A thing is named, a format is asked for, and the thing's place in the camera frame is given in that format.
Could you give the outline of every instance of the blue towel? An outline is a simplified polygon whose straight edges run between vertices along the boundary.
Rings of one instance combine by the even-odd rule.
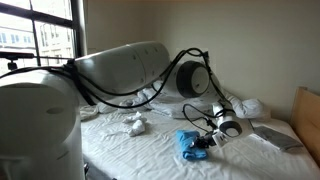
[[[178,130],[176,137],[178,139],[183,158],[187,160],[205,159],[207,152],[205,149],[190,147],[191,143],[199,136],[198,131]]]

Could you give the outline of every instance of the wooden headboard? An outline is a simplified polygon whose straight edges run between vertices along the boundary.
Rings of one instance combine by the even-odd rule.
[[[320,167],[320,96],[299,87],[290,124]]]

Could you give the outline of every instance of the wall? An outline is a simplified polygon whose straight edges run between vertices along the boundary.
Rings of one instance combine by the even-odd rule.
[[[193,46],[209,50],[224,87],[259,98],[275,118],[290,119],[297,86],[320,92],[320,1],[89,0],[88,12],[89,48],[157,40],[172,57]]]
[[[88,54],[141,41],[141,4],[84,0]]]

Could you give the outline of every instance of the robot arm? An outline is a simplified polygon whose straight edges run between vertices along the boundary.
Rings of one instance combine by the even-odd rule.
[[[210,82],[218,83],[211,79],[207,57],[205,63],[178,63],[194,49],[179,53],[170,63],[163,45],[143,42],[85,56],[63,67],[21,68],[1,76],[0,171],[13,180],[83,180],[77,90],[105,99],[136,93],[160,80],[155,84],[159,93],[163,89],[185,98],[201,96]],[[220,99],[213,103],[218,129],[212,141],[222,146],[227,138],[241,134],[241,128],[226,111],[230,105]]]

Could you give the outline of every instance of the pillow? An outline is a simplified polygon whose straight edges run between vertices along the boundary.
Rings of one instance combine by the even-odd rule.
[[[224,90],[226,98],[231,102],[237,117],[252,120],[268,121],[271,119],[270,109],[258,99],[241,101],[236,96]]]

